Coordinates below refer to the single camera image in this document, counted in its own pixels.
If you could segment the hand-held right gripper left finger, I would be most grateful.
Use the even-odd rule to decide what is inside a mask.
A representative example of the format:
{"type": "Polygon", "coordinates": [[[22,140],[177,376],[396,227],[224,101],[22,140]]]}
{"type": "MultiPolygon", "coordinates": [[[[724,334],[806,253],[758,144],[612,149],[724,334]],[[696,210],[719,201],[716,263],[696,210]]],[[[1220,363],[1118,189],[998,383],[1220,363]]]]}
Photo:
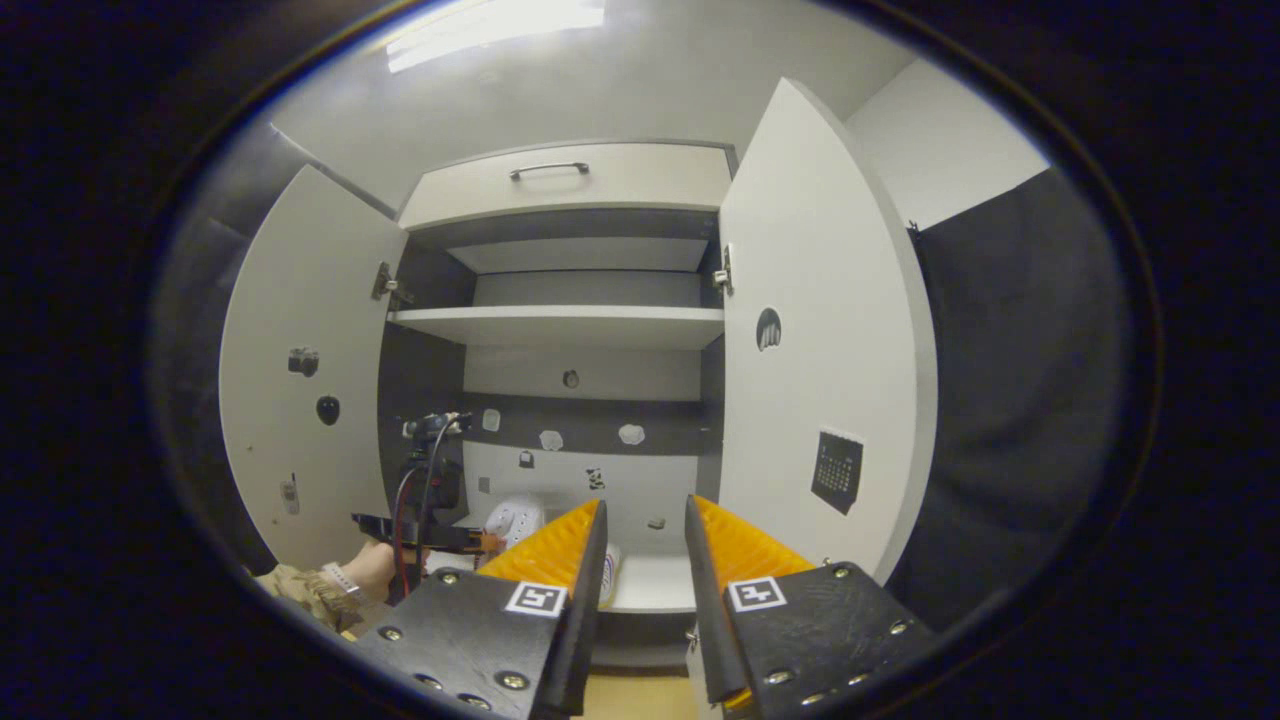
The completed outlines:
{"type": "Polygon", "coordinates": [[[595,498],[476,571],[443,568],[356,642],[362,660],[457,719],[582,714],[608,510],[595,498]]]}

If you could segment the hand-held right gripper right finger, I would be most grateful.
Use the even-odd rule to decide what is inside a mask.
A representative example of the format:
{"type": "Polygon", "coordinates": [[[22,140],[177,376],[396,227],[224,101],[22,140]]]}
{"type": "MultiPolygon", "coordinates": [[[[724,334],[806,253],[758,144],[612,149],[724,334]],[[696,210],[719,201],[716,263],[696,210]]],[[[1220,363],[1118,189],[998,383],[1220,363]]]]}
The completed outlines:
{"type": "Polygon", "coordinates": [[[692,495],[685,539],[707,698],[724,714],[838,714],[936,638],[856,564],[817,564],[692,495]]]}

